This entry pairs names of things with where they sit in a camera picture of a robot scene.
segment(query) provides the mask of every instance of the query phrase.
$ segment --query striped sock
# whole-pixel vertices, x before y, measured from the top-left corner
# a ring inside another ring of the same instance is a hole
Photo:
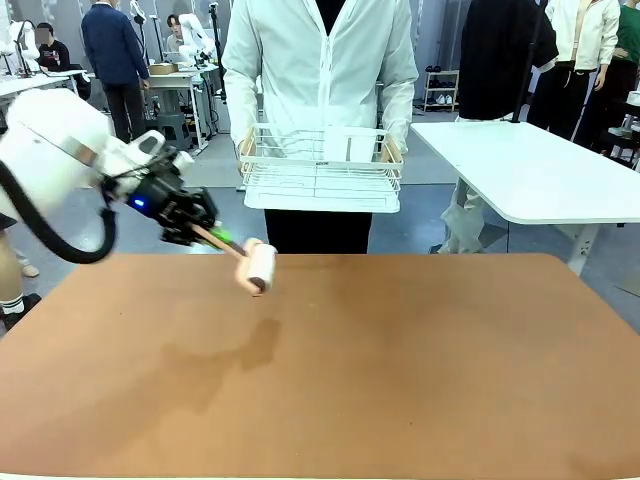
[[[2,307],[2,313],[4,313],[5,315],[24,312],[24,302],[22,301],[22,295],[9,302],[0,302],[0,307]]]

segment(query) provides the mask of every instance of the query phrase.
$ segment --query black pants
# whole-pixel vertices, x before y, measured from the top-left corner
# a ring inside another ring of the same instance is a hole
[[[283,254],[366,254],[371,213],[265,210],[269,243]]]
[[[611,62],[604,87],[598,92],[593,92],[582,115],[575,138],[578,145],[597,153],[610,148],[610,145],[600,141],[600,135],[611,127],[622,125],[624,110],[618,107],[615,101],[627,101],[629,92],[636,88],[637,71],[638,65],[633,62]]]
[[[540,75],[527,121],[571,140],[589,90],[589,72],[556,66]]]
[[[145,131],[144,106],[138,85],[104,85],[116,137],[124,143],[142,136]]]

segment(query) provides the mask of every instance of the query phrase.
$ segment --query black shirt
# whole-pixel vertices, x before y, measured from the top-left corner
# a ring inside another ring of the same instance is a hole
[[[515,110],[539,7],[534,0],[473,0],[462,32],[460,116],[496,120]],[[558,56],[544,15],[533,64]]]
[[[70,70],[69,49],[64,43],[54,40],[51,46],[40,45],[38,50],[40,50],[38,63],[41,67],[47,67],[52,72]]]
[[[327,30],[327,35],[331,33],[333,25],[340,15],[340,10],[344,6],[345,0],[316,0],[320,15],[322,15],[322,21],[324,22],[324,28]]]

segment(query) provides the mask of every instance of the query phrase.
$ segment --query brown table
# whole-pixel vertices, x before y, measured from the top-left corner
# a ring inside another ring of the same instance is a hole
[[[221,256],[78,268],[0,341],[0,471],[640,474],[636,334],[560,261]]]

